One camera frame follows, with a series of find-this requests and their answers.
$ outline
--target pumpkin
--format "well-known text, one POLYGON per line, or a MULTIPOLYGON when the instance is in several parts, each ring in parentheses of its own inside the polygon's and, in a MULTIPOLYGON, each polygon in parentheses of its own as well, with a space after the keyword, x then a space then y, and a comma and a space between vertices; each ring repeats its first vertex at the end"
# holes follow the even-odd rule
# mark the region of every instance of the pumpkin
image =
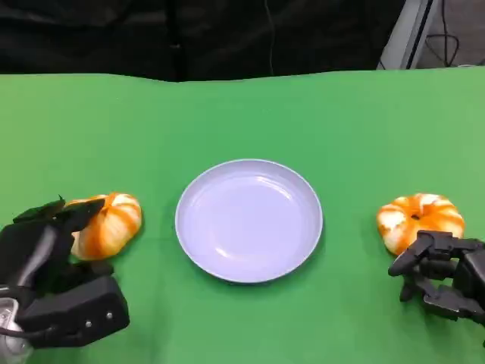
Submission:
POLYGON ((419 230, 448 231, 463 237, 465 221, 446 197, 417 193, 381 207, 377 227, 386 248, 399 255, 416 241, 419 230))
POLYGON ((83 230, 73 233, 71 252, 81 260, 99 260, 118 254, 142 225, 140 205, 126 193, 75 199, 67 205, 94 199, 104 199, 105 205, 83 230))

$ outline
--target black cable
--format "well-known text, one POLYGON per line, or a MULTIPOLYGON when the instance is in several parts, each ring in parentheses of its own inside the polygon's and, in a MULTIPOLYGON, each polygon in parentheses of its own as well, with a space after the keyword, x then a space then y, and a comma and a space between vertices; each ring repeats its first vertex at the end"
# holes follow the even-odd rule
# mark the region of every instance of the black cable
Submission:
POLYGON ((451 62, 448 63, 448 26, 446 25, 446 0, 441 0, 441 21, 443 22, 443 34, 445 36, 445 66, 451 67, 451 62))
MULTIPOLYGON (((445 36, 445 34, 429 34, 427 38, 437 38, 437 37, 443 37, 443 36, 445 36)), ((433 53, 436 56, 436 58, 438 58, 443 63, 445 67, 454 67, 455 65, 453 64, 453 61, 455 60, 458 50, 460 49, 460 39, 457 36, 453 36, 452 34, 448 34, 448 37, 455 40, 455 50, 453 51, 452 57, 450 58, 448 64, 445 63, 445 60, 441 58, 440 55, 438 55, 438 53, 434 50, 433 47, 431 47, 427 39, 424 41, 424 44, 431 51, 431 53, 433 53)))
POLYGON ((438 58, 443 64, 445 64, 445 60, 441 58, 441 56, 433 49, 433 47, 430 45, 430 43, 427 42, 427 39, 424 41, 424 44, 426 47, 430 50, 431 53, 434 54, 436 58, 438 58))
POLYGON ((55 331, 55 328, 50 327, 45 330, 41 331, 32 331, 32 332, 23 332, 23 331, 15 331, 15 330, 8 330, 7 328, 0 328, 0 335, 9 336, 9 337, 19 337, 20 339, 25 340, 32 340, 32 339, 39 339, 41 337, 45 337, 55 331))

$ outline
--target plate rim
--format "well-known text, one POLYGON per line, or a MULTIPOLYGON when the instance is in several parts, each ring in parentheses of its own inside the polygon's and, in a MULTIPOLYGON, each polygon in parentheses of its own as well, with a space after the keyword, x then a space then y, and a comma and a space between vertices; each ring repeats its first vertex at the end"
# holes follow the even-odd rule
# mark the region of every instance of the plate rim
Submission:
POLYGON ((311 184, 300 173, 298 173, 297 171, 291 169, 290 167, 287 167, 285 165, 282 165, 282 164, 280 164, 278 162, 270 161, 270 160, 267 160, 267 159, 259 159, 259 158, 233 159, 233 160, 230 160, 230 161, 226 161, 226 162, 219 163, 217 165, 214 165, 214 166, 210 167, 209 169, 204 170, 201 174, 199 174, 197 177, 195 177, 187 185, 187 187, 183 190, 182 194, 180 195, 179 201, 177 203, 177 207, 176 207, 176 210, 175 210, 174 220, 175 220, 175 222, 174 222, 174 225, 175 225, 175 233, 177 235, 177 240, 179 242, 179 245, 181 246, 181 248, 182 248, 183 252, 185 253, 185 255, 188 256, 189 259, 195 265, 197 265, 201 270, 205 271, 206 273, 209 273, 210 275, 212 275, 212 276, 214 276, 216 278, 219 278, 219 279, 221 279, 223 281, 229 281, 229 282, 234 282, 234 283, 239 283, 239 284, 258 284, 258 283, 264 283, 264 282, 274 281, 274 280, 276 280, 278 278, 284 277, 284 276, 292 273, 293 271, 295 271, 297 268, 299 268, 301 265, 303 265, 310 258, 310 256, 313 254, 313 252, 317 248, 318 243, 320 242, 322 233, 324 231, 324 225, 325 225, 325 223, 324 223, 324 210, 323 210, 323 208, 321 206, 321 202, 320 202, 320 199, 318 197, 318 194, 314 190, 314 188, 311 186, 311 184), (229 277, 224 276, 222 274, 216 273, 216 272, 212 271, 211 269, 205 268, 203 266, 203 264, 201 264, 197 259, 194 259, 194 257, 191 254, 189 254, 189 252, 187 251, 186 246, 185 246, 183 240, 180 238, 180 226, 179 226, 179 220, 180 220, 179 219, 179 217, 180 217, 180 205, 181 205, 182 201, 184 200, 184 198, 185 198, 186 194, 188 193, 188 191, 190 191, 190 189, 192 188, 192 186, 199 179, 203 178, 206 174, 209 174, 214 169, 221 168, 221 167, 223 167, 225 165, 228 165, 228 164, 234 164, 234 163, 240 163, 240 162, 262 162, 262 163, 268 163, 268 164, 276 165, 277 167, 286 169, 287 171, 289 171, 290 173, 293 173, 295 176, 297 176, 300 180, 303 181, 303 183, 306 185, 306 187, 309 188, 309 190, 312 192, 313 197, 316 200, 316 203, 317 203, 317 206, 318 206, 318 235, 317 235, 316 239, 314 240, 313 244, 311 245, 311 249, 309 250, 308 254, 303 255, 303 258, 302 259, 299 259, 298 264, 296 264, 294 267, 292 267, 290 269, 287 269, 283 273, 281 273, 281 274, 279 274, 279 275, 277 275, 275 277, 272 277, 272 278, 261 279, 261 280, 247 280, 247 281, 245 281, 245 280, 240 280, 240 279, 229 278, 229 277))

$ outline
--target table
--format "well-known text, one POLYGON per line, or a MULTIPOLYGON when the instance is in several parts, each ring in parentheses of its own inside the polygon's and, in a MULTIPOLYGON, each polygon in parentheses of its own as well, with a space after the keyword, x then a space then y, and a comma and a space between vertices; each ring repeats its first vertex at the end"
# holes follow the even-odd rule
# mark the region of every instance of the table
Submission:
POLYGON ((57 197, 122 191, 143 232, 114 259, 131 325, 31 363, 483 363, 482 327, 403 305, 377 209, 442 193, 485 238, 485 70, 342 72, 171 84, 109 75, 2 76, 0 222, 57 197), (184 256, 174 210, 200 172, 266 158, 301 173, 326 216, 298 271, 257 286, 184 256))

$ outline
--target white plate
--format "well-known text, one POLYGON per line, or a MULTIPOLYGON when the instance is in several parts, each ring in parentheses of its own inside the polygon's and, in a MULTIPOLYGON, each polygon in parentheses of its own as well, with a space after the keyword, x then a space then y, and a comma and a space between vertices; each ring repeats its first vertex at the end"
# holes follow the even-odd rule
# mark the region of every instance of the white plate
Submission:
POLYGON ((185 253, 208 273, 258 283, 290 273, 310 256, 323 213, 308 182, 274 162, 241 159, 199 175, 175 214, 185 253))

